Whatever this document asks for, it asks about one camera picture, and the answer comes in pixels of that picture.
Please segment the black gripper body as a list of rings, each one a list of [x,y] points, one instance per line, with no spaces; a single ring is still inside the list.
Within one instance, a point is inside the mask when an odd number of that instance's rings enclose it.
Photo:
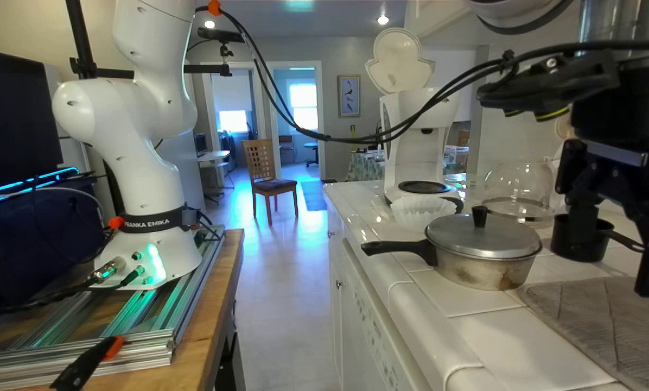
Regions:
[[[593,211],[602,200],[649,206],[649,64],[607,55],[575,60],[557,86],[574,105],[578,135],[557,173],[568,211]]]

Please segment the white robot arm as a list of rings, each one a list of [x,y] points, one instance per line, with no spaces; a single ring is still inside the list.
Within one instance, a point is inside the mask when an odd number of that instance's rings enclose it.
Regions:
[[[198,254],[182,225],[178,167],[155,143],[198,120],[185,86],[193,14],[191,0],[118,0],[112,34],[133,74],[65,82],[53,99],[54,120],[98,149],[120,181],[125,215],[110,248],[128,254],[158,238],[172,275],[191,272]],[[564,143],[557,171],[568,223],[588,235],[593,204],[617,203],[641,233],[634,292],[649,297],[649,38],[504,53],[450,80],[423,106],[435,108],[467,84],[478,86],[487,108],[530,111],[540,121],[574,117],[575,137]]]

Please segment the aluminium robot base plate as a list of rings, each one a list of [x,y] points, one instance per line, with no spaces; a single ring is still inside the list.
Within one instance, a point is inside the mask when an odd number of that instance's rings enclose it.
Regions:
[[[47,387],[109,336],[123,345],[96,375],[167,367],[185,336],[224,238],[204,238],[199,268],[155,292],[84,292],[59,305],[0,316],[0,391]]]

